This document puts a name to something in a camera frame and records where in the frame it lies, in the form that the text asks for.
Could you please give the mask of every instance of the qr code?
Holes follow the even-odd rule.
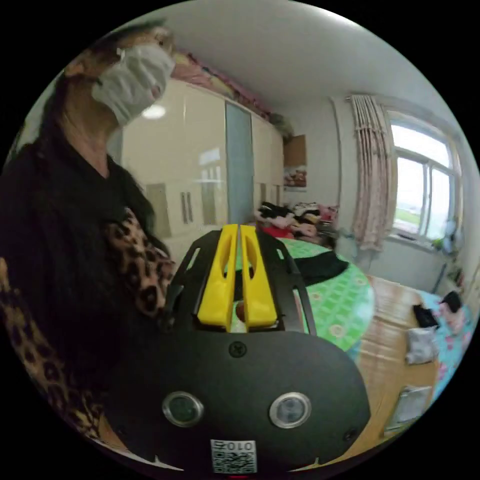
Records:
[[[257,472],[255,441],[211,440],[211,459],[216,474],[254,474]]]

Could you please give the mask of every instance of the yellow plastic part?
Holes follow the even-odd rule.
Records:
[[[221,229],[197,315],[203,325],[223,328],[227,332],[232,325],[238,236],[239,226],[236,224],[225,225]]]
[[[277,321],[277,311],[255,227],[241,225],[240,238],[246,329],[272,327]],[[253,268],[252,278],[249,263]]]

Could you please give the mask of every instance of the window sill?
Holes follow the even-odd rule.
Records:
[[[408,238],[403,238],[402,236],[399,236],[396,233],[391,233],[387,237],[387,240],[398,243],[398,244],[402,244],[402,245],[409,245],[410,247],[413,247],[414,249],[417,249],[417,250],[421,250],[423,252],[428,252],[431,254],[438,253],[438,250],[436,250],[432,246],[432,244],[429,242],[420,241],[420,240],[409,240]]]

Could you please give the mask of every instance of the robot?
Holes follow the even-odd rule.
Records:
[[[247,333],[231,332],[238,241]],[[191,245],[158,335],[118,366],[105,413],[132,453],[219,477],[330,462],[371,415],[355,363],[317,336],[285,245],[246,225]]]

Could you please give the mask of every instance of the face mask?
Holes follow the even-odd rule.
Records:
[[[124,50],[121,60],[100,75],[91,94],[124,127],[163,96],[174,67],[163,48],[137,45]]]

